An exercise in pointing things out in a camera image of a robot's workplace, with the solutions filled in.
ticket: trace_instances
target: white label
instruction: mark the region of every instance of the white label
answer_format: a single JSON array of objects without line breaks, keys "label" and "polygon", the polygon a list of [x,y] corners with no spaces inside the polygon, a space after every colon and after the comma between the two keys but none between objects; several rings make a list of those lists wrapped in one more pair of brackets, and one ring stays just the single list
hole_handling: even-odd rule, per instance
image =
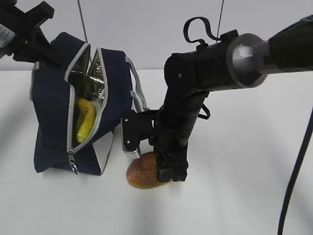
[{"label": "white label", "polygon": [[14,37],[14,32],[0,24],[0,48],[6,47]]}]

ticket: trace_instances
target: zipper pull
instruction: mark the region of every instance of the zipper pull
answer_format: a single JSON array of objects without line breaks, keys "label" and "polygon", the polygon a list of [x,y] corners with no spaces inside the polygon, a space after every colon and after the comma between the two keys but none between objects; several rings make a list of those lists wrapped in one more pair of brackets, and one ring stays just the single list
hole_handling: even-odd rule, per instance
[{"label": "zipper pull", "polygon": [[78,175],[78,170],[77,170],[77,166],[76,166],[76,163],[75,163],[74,150],[73,149],[71,149],[68,152],[68,160],[69,160],[70,168],[72,168],[72,171],[74,171],[75,174]]}]

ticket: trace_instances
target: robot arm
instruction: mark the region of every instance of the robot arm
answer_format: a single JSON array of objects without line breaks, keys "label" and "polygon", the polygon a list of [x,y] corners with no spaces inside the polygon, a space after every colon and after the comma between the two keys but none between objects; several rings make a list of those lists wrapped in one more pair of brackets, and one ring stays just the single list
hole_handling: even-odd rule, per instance
[{"label": "robot arm", "polygon": [[[202,20],[208,36],[220,42],[209,46],[203,39],[191,41],[188,27],[195,19]],[[236,30],[216,38],[203,17],[187,21],[184,36],[186,41],[200,45],[193,52],[174,53],[166,61],[164,77],[168,89],[162,107],[149,113],[129,111],[121,121],[126,153],[138,158],[143,139],[153,145],[160,182],[186,179],[188,140],[197,118],[210,116],[203,105],[210,92],[257,87],[272,73],[313,70],[313,16],[301,19],[268,41],[254,34],[238,35]],[[199,115],[201,108],[207,116]]]}]

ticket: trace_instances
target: navy blue insulated bag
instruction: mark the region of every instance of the navy blue insulated bag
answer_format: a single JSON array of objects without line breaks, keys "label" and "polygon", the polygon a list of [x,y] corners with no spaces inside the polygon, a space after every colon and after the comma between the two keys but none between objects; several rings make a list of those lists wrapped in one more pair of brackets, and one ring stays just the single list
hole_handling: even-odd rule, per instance
[{"label": "navy blue insulated bag", "polygon": [[[141,87],[137,96],[142,108],[133,92],[130,70],[134,66],[124,52],[98,48],[88,70],[90,45],[67,33],[51,45],[64,64],[39,61],[33,69],[30,97],[39,123],[35,170],[53,167],[101,175],[122,114],[132,108],[134,98],[138,109],[146,109]],[[81,143],[75,133],[77,97],[91,101],[96,112],[91,133]]]}]

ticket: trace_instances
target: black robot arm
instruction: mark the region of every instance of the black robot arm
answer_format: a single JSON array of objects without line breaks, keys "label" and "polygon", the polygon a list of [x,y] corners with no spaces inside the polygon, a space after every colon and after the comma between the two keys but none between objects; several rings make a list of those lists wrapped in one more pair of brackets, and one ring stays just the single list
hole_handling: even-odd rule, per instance
[{"label": "black robot arm", "polygon": [[15,61],[35,63],[46,60],[56,66],[63,58],[50,45],[40,26],[52,19],[54,9],[45,1],[22,12],[17,0],[0,0],[0,58],[12,55]]},{"label": "black robot arm", "polygon": [[[204,22],[210,38],[220,42],[209,46],[203,39],[191,41],[188,27],[196,19]],[[203,105],[210,92],[257,87],[272,73],[313,70],[313,16],[268,41],[254,34],[238,35],[236,30],[214,37],[204,17],[187,21],[184,36],[200,45],[193,52],[174,53],[166,61],[168,89],[162,107],[138,114],[128,111],[121,121],[126,153],[138,158],[139,143],[144,139],[153,145],[160,182],[186,179],[188,140],[197,118],[203,118],[201,108],[206,110],[206,119],[210,116]]]}]

